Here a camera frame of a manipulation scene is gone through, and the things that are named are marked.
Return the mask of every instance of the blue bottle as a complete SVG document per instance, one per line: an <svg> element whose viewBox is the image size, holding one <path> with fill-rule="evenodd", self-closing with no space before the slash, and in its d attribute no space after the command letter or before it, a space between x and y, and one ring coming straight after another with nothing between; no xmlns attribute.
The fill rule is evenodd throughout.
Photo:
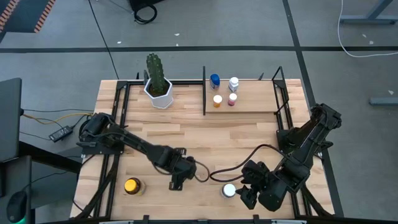
<svg viewBox="0 0 398 224"><path fill-rule="evenodd" d="M220 78L217 74L210 75L210 87L214 90L220 87Z"/></svg>

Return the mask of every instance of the small bottle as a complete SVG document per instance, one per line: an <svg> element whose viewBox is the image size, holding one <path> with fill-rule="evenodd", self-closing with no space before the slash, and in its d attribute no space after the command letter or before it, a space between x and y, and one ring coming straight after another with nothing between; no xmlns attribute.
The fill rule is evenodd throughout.
<svg viewBox="0 0 398 224"><path fill-rule="evenodd" d="M220 87L220 78L217 74L210 75L210 87L213 90L218 90Z"/></svg>
<svg viewBox="0 0 398 224"><path fill-rule="evenodd" d="M230 106L235 105L235 101L237 98L238 98L238 96L235 93L229 94L228 105L230 105Z"/></svg>
<svg viewBox="0 0 398 224"><path fill-rule="evenodd" d="M220 95L215 95L214 97L213 97L213 106L215 107L215 108L218 108L218 107L220 107L221 106L221 102L223 101L223 97L222 96L220 96Z"/></svg>
<svg viewBox="0 0 398 224"><path fill-rule="evenodd" d="M131 195L142 195L145 192L145 187L145 183L135 177L128 179L124 183L124 190Z"/></svg>
<svg viewBox="0 0 398 224"><path fill-rule="evenodd" d="M236 187L233 184L225 184L221 189L222 196L226 198L234 197Z"/></svg>
<svg viewBox="0 0 398 224"><path fill-rule="evenodd" d="M239 80L238 80L238 78L236 78L236 77L232 77L230 80L229 80L229 89L232 91L232 92L235 92L237 89L238 89L238 86L239 86Z"/></svg>

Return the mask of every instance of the gray floor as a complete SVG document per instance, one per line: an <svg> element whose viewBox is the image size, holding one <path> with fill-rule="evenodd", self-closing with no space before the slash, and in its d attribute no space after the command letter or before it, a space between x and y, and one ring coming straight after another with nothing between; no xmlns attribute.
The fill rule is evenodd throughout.
<svg viewBox="0 0 398 224"><path fill-rule="evenodd" d="M128 7L126 0L113 1ZM376 2L345 0L344 13L364 14ZM293 46L284 7L278 0L166 0L157 4L158 18L146 26L134 23L130 14L108 0L92 3L110 47ZM289 0L289 4L301 46L338 46L340 1ZM398 14L398 1L385 11L394 13ZM151 11L140 14L149 17ZM341 37L349 46L398 45L398 25L344 25ZM0 43L0 48L67 47L104 47L87 0L57 1L39 34L7 33ZM135 78L142 72L147 54L112 53L120 78ZM159 52L159 56L169 78L200 78L203 65L208 73L225 78L256 78L262 72L270 77L279 65L288 78L301 77L295 52ZM343 125L329 140L335 143L330 155L345 216L398 220L398 109L368 104L371 96L390 96L389 91L398 94L398 55L352 58L344 52L304 52L303 56L315 99L342 114ZM0 54L0 62L0 80L23 79L22 107L29 109L93 109L100 80L115 79L107 53ZM32 114L55 119L66 113ZM61 124L70 125L77 119ZM21 119L21 130L28 133L47 136L56 129ZM21 139L52 152L70 149L77 140L73 135L53 144L23 134ZM69 152L80 153L78 149ZM38 167L34 177L51 171ZM68 197L37 209L38 223L68 218L76 182L67 180L74 178L59 175L48 180L54 184L65 181L62 190Z"/></svg>

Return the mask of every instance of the white pot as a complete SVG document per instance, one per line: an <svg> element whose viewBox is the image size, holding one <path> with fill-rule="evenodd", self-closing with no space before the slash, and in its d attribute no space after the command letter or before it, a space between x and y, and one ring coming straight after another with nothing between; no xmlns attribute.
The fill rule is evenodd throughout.
<svg viewBox="0 0 398 224"><path fill-rule="evenodd" d="M166 78L164 78L164 80L166 80L169 83L169 90L167 90L167 93L164 94L163 96L153 97L147 91L149 89L151 80L152 80L151 78L148 80L147 84L145 85L144 91L150 97L150 100L152 101L152 106L158 109L167 109L173 103L174 100L173 84L170 81L168 81Z"/></svg>

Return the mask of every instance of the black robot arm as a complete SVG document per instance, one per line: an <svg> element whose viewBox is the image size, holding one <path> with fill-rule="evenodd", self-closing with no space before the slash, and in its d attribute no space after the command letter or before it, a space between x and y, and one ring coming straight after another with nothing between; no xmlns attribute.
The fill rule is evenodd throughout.
<svg viewBox="0 0 398 224"><path fill-rule="evenodd" d="M192 179L197 170L193 157L183 157L187 151L185 148L153 145L120 128L113 117L106 113L94 114L79 138L78 145L81 147L116 148L117 145L125 144L145 154L153 165L172 175L170 190L182 190L184 180Z"/></svg>
<svg viewBox="0 0 398 224"><path fill-rule="evenodd" d="M242 169L244 186L236 191L249 209L258 201L270 211L282 205L287 192L296 194L310 176L313 155L333 144L325 141L328 133L341 126L341 115L325 104L311 109L311 118L301 128L277 132L279 150L285 154L270 171L265 163L249 161Z"/></svg>

